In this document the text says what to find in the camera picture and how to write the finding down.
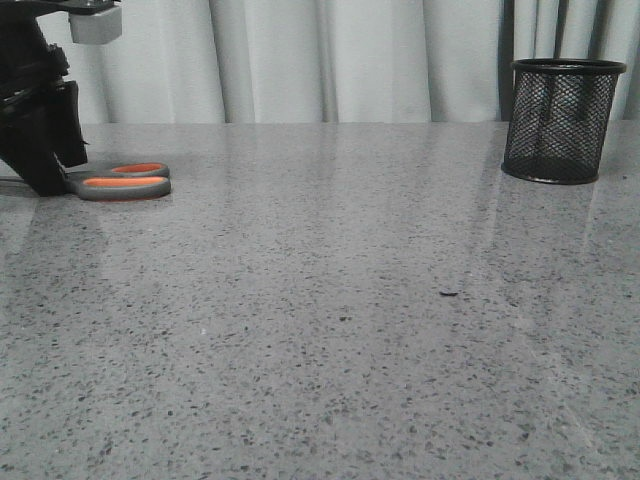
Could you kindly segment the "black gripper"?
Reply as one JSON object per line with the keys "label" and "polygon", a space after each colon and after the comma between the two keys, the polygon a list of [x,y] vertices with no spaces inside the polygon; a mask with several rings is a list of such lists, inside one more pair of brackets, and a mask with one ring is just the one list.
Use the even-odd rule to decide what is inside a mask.
{"label": "black gripper", "polygon": [[[49,44],[38,24],[53,13],[91,15],[118,1],[3,1],[1,3],[1,159],[39,196],[65,193],[64,167],[88,162],[78,114],[79,88],[63,83],[69,64],[62,49]],[[47,136],[44,109],[22,104],[30,97],[50,99]]]}

